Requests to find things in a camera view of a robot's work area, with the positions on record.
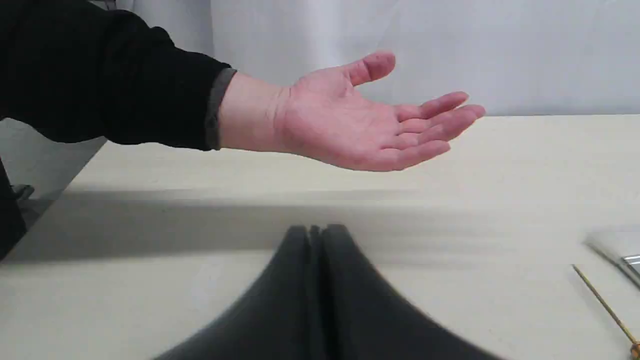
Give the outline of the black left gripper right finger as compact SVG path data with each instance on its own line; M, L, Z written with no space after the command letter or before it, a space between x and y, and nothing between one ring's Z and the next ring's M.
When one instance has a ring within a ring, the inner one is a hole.
M330 360L494 360L426 316L377 271L344 225L321 233L322 273L331 296Z

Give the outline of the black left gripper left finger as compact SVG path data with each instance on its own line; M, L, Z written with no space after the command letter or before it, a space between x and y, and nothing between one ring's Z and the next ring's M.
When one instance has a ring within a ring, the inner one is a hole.
M289 228L254 283L212 323L160 360L306 360L309 237Z

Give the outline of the forearm in black sleeve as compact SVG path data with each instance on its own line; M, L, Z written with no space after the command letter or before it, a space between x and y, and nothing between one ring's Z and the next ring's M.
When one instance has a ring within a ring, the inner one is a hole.
M1 2L1 117L55 142L98 137L278 152L279 88L86 0Z

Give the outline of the person's open bare hand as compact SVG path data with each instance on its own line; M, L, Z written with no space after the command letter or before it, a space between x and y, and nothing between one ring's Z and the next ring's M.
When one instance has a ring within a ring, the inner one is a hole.
M448 152L486 114L482 105L467 104L463 91L420 105L375 102L358 92L395 66L392 52L377 51L285 88L272 117L272 152L354 171L402 171Z

